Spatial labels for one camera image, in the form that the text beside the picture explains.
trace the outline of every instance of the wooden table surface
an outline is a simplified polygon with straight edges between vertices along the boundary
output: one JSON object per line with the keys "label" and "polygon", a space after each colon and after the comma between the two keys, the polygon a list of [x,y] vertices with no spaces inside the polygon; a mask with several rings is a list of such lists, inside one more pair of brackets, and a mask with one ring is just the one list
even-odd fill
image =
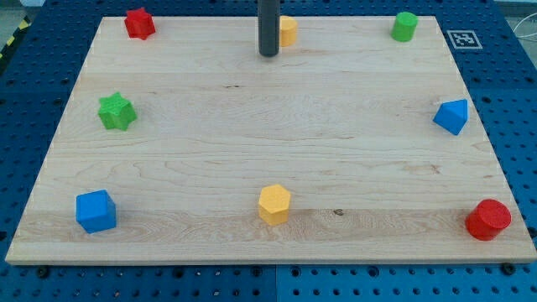
{"label": "wooden table surface", "polygon": [[[145,41],[104,18],[7,261],[535,260],[472,102],[459,136],[432,122],[442,102],[471,100],[435,18],[408,43],[389,36],[393,17],[297,19],[297,43],[266,59],[256,18],[154,18]],[[116,91],[138,114],[126,132],[97,116]],[[289,222],[268,226],[258,195],[276,183],[292,194]],[[117,227],[89,235],[75,199],[99,189]],[[485,198],[513,215],[491,242],[464,227]]]}

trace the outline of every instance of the black cylinder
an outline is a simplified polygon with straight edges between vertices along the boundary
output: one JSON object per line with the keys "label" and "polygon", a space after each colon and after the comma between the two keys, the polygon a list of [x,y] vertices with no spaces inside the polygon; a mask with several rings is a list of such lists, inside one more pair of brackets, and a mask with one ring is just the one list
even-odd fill
{"label": "black cylinder", "polygon": [[258,0],[259,54],[275,56],[279,51],[279,0]]}

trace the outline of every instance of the green block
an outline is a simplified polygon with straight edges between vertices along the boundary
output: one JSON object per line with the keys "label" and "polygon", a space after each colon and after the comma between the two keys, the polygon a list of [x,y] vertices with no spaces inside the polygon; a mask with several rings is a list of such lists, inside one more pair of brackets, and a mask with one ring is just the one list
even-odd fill
{"label": "green block", "polygon": [[418,17],[413,13],[402,12],[395,17],[392,38],[399,42],[408,42],[414,36],[414,31],[418,25]]}
{"label": "green block", "polygon": [[137,118],[133,104],[123,98],[119,92],[103,97],[99,99],[99,102],[101,103],[99,117],[106,129],[118,128],[125,131],[128,124]]}

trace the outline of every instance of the red block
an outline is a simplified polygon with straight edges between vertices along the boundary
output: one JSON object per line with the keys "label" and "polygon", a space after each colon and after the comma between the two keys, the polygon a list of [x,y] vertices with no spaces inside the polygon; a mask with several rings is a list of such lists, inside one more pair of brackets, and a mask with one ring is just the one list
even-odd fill
{"label": "red block", "polygon": [[493,240],[502,230],[511,224],[511,212],[503,203],[486,199],[468,215],[467,230],[479,240]]}
{"label": "red block", "polygon": [[125,19],[128,36],[131,38],[147,39],[155,33],[153,16],[145,11],[145,8],[127,11]]}

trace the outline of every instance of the blue cube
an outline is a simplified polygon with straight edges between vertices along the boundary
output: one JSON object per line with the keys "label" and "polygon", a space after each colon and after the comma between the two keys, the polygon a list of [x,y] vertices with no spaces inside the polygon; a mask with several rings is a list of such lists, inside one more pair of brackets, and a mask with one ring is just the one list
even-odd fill
{"label": "blue cube", "polygon": [[116,204],[105,190],[76,197],[76,221],[88,233],[116,227]]}
{"label": "blue cube", "polygon": [[433,119],[445,130],[458,135],[468,120],[468,101],[459,100],[443,103]]}

